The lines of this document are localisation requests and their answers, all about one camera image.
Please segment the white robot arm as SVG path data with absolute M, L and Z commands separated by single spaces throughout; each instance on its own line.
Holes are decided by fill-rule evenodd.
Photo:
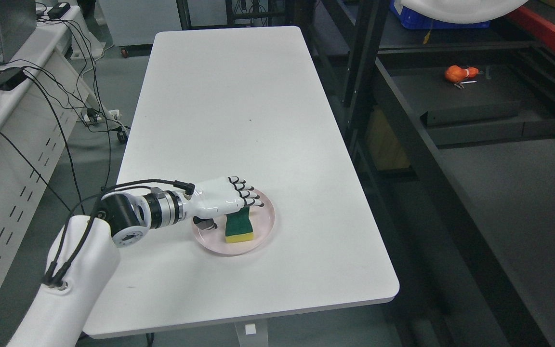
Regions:
M 156 184 L 167 184 L 163 190 Z M 9 347 L 73 347 L 120 262 L 119 249 L 183 220 L 196 187 L 144 179 L 92 195 L 89 215 L 70 213 L 48 254 L 40 287 Z

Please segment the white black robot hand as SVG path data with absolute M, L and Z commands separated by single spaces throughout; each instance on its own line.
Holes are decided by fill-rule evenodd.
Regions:
M 239 176 L 221 176 L 195 186 L 183 200 L 181 220 L 192 219 L 201 230 L 213 230 L 215 218 L 250 206 L 264 206 L 254 187 Z

